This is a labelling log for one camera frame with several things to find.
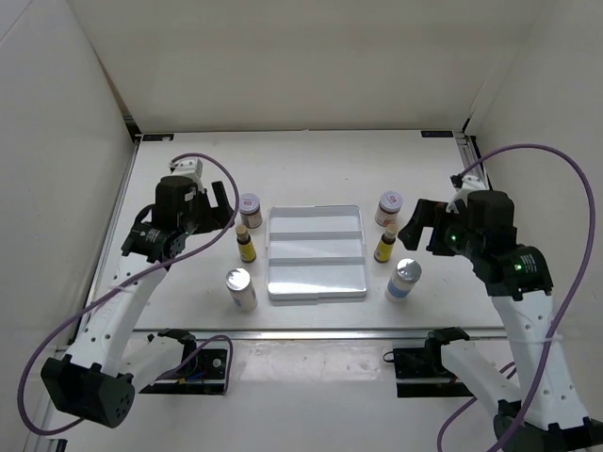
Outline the white bottle silver lid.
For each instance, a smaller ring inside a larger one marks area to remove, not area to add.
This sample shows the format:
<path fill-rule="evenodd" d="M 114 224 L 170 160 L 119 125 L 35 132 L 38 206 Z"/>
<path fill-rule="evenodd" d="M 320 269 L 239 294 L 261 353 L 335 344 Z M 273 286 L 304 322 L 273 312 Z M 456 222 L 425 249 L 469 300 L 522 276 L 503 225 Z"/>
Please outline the white bottle silver lid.
<path fill-rule="evenodd" d="M 251 274 L 244 268 L 234 268 L 227 272 L 226 287 L 235 305 L 244 312 L 253 311 L 257 306 L 257 296 Z"/>

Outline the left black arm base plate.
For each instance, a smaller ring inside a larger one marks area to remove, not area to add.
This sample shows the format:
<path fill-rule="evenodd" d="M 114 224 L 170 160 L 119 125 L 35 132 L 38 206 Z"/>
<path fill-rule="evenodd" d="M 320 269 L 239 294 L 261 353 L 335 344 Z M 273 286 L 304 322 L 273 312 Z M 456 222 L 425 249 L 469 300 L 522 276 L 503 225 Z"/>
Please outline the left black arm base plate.
<path fill-rule="evenodd" d="M 230 384 L 234 344 L 225 334 L 217 334 L 201 343 L 189 331 L 166 329 L 159 337 L 177 341 L 183 346 L 183 363 L 168 379 L 160 379 L 144 387 L 145 395 L 223 396 Z"/>

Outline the yellow bottle cork cap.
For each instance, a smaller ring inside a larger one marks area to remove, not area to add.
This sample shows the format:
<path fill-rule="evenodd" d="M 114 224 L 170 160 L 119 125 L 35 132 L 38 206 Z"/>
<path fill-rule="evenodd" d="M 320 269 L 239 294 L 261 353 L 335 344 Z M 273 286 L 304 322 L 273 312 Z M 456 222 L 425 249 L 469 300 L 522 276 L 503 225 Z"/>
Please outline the yellow bottle cork cap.
<path fill-rule="evenodd" d="M 394 244 L 397 240 L 397 233 L 398 229 L 396 224 L 389 224 L 385 228 L 373 254 L 373 257 L 377 262 L 386 263 L 391 258 Z"/>
<path fill-rule="evenodd" d="M 256 259 L 256 252 L 248 228 L 244 224 L 236 227 L 236 242 L 241 261 L 252 263 Z"/>

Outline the brown jar red lid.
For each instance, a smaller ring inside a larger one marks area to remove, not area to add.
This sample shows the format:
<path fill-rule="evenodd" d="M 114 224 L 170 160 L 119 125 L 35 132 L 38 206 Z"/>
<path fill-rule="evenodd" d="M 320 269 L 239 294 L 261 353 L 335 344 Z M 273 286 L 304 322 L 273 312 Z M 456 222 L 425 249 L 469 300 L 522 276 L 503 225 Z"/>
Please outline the brown jar red lid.
<path fill-rule="evenodd" d="M 262 224 L 260 200 L 255 194 L 243 193 L 240 196 L 239 215 L 248 229 L 257 229 Z"/>
<path fill-rule="evenodd" d="M 398 192 L 385 191 L 379 199 L 374 216 L 376 223 L 383 227 L 396 224 L 402 206 L 403 198 Z"/>

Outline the white bottle blue label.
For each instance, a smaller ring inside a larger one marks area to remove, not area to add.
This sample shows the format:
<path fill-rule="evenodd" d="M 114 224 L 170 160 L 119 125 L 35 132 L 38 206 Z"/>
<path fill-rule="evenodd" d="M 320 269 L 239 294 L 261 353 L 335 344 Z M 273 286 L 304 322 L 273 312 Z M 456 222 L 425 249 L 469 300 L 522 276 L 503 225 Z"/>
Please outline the white bottle blue label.
<path fill-rule="evenodd" d="M 405 301 L 422 275 L 421 265 L 414 259 L 401 259 L 385 287 L 385 297 L 393 303 Z"/>

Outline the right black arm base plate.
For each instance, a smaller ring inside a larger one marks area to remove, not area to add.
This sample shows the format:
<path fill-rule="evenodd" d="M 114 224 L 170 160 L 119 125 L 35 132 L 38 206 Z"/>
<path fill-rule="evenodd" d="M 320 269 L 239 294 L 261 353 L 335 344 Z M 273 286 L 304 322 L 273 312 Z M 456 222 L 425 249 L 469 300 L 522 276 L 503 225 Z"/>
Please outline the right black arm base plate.
<path fill-rule="evenodd" d="M 449 371 L 436 371 L 422 348 L 394 348 L 383 355 L 394 366 L 397 398 L 471 397 L 466 386 Z"/>

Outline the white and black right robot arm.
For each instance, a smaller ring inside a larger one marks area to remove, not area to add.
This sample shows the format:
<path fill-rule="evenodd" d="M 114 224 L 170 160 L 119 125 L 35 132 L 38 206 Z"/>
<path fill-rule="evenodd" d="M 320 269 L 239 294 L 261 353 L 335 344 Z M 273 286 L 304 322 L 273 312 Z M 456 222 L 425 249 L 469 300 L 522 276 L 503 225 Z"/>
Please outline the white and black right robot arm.
<path fill-rule="evenodd" d="M 500 191 L 478 190 L 452 206 L 418 200 L 398 234 L 416 250 L 432 229 L 427 251 L 461 255 L 484 284 L 502 321 L 519 382 L 496 371 L 457 327 L 431 331 L 421 364 L 434 376 L 457 377 L 493 416 L 505 451 L 575 451 L 602 443 L 602 424 L 582 404 L 553 324 L 553 283 L 544 255 L 516 241 L 514 204 Z"/>

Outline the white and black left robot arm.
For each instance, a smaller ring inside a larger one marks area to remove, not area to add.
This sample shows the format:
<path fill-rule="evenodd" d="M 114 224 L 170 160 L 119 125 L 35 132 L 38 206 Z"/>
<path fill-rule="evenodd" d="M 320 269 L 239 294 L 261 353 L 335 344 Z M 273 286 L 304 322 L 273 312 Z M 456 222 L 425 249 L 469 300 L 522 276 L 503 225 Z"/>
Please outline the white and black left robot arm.
<path fill-rule="evenodd" d="M 137 214 L 122 244 L 110 298 L 93 309 L 65 355 L 47 359 L 42 367 L 42 381 L 59 411 L 115 428 L 146 386 L 200 373 L 197 346 L 188 331 L 164 329 L 150 335 L 143 349 L 131 355 L 125 349 L 187 239 L 222 234 L 232 226 L 234 210 L 223 183 L 211 187 L 215 206 L 193 176 L 169 175 L 159 181 L 154 203 Z"/>

